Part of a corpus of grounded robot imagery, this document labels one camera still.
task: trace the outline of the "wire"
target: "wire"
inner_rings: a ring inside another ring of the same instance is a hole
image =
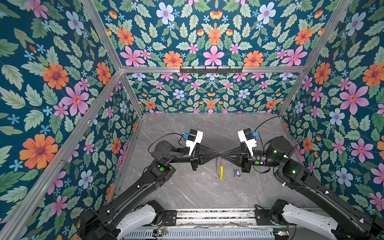
[[[168,135],[172,135],[172,134],[179,135],[179,136],[181,136],[181,138],[184,138],[184,141],[187,141],[183,135],[181,135],[181,134],[179,134],[179,133],[177,133],[177,132],[172,132],[172,133],[168,133],[168,134],[166,134],[166,135],[164,135],[164,136],[161,136],[161,137],[159,137],[158,139],[156,139],[154,142],[152,142],[152,144],[148,147],[147,151],[148,151],[150,154],[152,154],[152,152],[149,151],[150,147],[152,147],[152,145],[153,145],[155,142],[157,142],[158,140],[162,139],[163,137],[166,137],[166,136],[168,136]],[[178,143],[180,146],[187,148],[186,146],[183,146],[183,145],[180,144],[180,140],[181,140],[181,138],[179,139],[179,141],[178,141],[177,143]]]

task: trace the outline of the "green leaf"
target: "green leaf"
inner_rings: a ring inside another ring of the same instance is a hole
[[[5,79],[9,81],[10,84],[14,84],[19,90],[22,89],[23,75],[20,73],[17,67],[11,65],[3,65],[1,68],[1,73],[4,74]]]

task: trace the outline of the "orange flower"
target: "orange flower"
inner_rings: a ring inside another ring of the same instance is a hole
[[[156,104],[155,104],[154,102],[152,102],[152,101],[147,101],[147,102],[145,103],[145,106],[146,106],[147,108],[149,108],[149,109],[155,109],[155,108],[156,108]]]
[[[363,82],[366,82],[367,86],[377,86],[380,84],[380,81],[384,81],[384,63],[379,63],[378,65],[372,64],[369,66],[369,69],[365,70],[365,77],[362,78]]]
[[[323,15],[323,10],[319,10],[317,11],[315,14],[314,14],[314,18],[318,19],[319,17],[321,17]]]
[[[112,189],[113,189],[113,183],[111,183],[107,189],[107,195],[105,195],[105,201],[108,201],[108,198],[109,198],[109,195],[111,194],[112,192]]]
[[[29,169],[32,169],[37,164],[37,169],[42,169],[47,166],[47,162],[51,162],[55,156],[53,153],[57,152],[57,144],[54,138],[48,136],[45,139],[44,134],[36,134],[35,140],[28,138],[24,143],[23,147],[27,148],[20,151],[20,160],[27,160],[24,163]]]
[[[232,36],[233,35],[233,30],[228,28],[227,31],[225,32],[225,34],[227,36]]]
[[[219,33],[217,28],[214,28],[208,34],[208,37],[209,37],[208,41],[212,43],[212,45],[216,45],[218,42],[220,42],[221,33]]]
[[[116,12],[114,12],[114,11],[109,11],[108,13],[109,13],[109,15],[111,16],[111,18],[113,18],[113,19],[118,18],[118,14],[117,14]]]
[[[203,36],[204,35],[204,30],[200,29],[199,31],[197,31],[197,35]]]
[[[277,102],[272,100],[266,104],[266,107],[272,109],[272,108],[276,107],[276,105],[277,105]]]
[[[44,68],[43,72],[45,73],[43,79],[48,82],[48,86],[51,88],[56,87],[57,90],[60,90],[62,87],[67,86],[66,83],[70,81],[67,77],[67,70],[63,69],[60,64],[50,63],[49,68]]]
[[[181,63],[183,62],[183,59],[180,58],[179,53],[175,53],[174,51],[169,51],[169,53],[166,53],[164,55],[164,63],[167,64],[167,67],[181,67]]]
[[[309,138],[304,139],[303,147],[304,147],[305,151],[308,151],[308,152],[311,151],[312,146],[313,146],[313,143],[312,143],[311,139],[309,139]]]
[[[384,142],[378,142],[377,143],[377,149],[382,150],[379,154],[382,159],[384,159]]]
[[[118,154],[120,151],[120,147],[121,147],[121,141],[120,141],[120,139],[116,138],[112,144],[112,152],[114,154]]]
[[[215,102],[214,101],[209,101],[207,103],[207,107],[210,108],[210,109],[214,108],[215,107]]]
[[[331,69],[329,68],[331,65],[329,63],[322,63],[317,67],[316,72],[314,74],[315,82],[317,84],[322,85],[324,82],[328,81],[329,74],[331,74]]]
[[[135,41],[131,31],[127,31],[125,28],[119,29],[117,35],[118,38],[120,38],[120,42],[124,43],[125,45],[132,45]]]
[[[107,84],[109,82],[111,73],[109,72],[109,67],[105,65],[105,62],[97,64],[96,73],[99,75],[100,82],[103,82],[103,84]]]
[[[135,122],[135,123],[133,124],[133,128],[132,128],[132,131],[133,131],[133,132],[136,131],[136,127],[137,127],[137,122]]]
[[[312,37],[312,28],[304,28],[302,31],[300,31],[295,40],[297,45],[303,45],[304,43],[308,42],[310,40],[310,37]]]
[[[259,53],[259,51],[253,51],[252,53],[248,53],[247,57],[244,58],[244,66],[246,67],[258,67],[260,66],[260,63],[264,61],[264,58],[262,58],[264,55],[262,53]]]

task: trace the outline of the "gray marble surface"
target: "gray marble surface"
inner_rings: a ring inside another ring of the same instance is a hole
[[[237,131],[254,129],[275,114],[156,114],[145,115],[140,134],[128,162],[128,170],[123,173],[120,191],[126,190],[141,175],[144,167],[153,158],[147,152],[152,141],[170,132],[184,133],[193,128],[204,132],[202,144],[218,151],[227,151],[239,146]],[[263,142],[276,136],[286,136],[280,118],[272,119],[258,131]],[[177,146],[176,135],[165,138]],[[315,207],[308,198],[296,191],[283,187],[273,176],[272,171],[260,174],[251,169],[251,173],[241,173],[234,177],[237,166],[224,161],[223,179],[216,178],[215,161],[199,166],[192,171],[191,165],[173,164],[176,173],[157,191],[147,196],[141,203],[157,200],[164,208],[232,208],[254,207],[259,204],[270,207],[277,199],[283,199],[298,207]]]

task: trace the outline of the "metal vent grille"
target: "metal vent grille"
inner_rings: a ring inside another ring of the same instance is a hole
[[[272,229],[167,229],[168,234],[162,239],[275,239]],[[124,239],[155,239],[152,229],[137,229],[127,234]]]

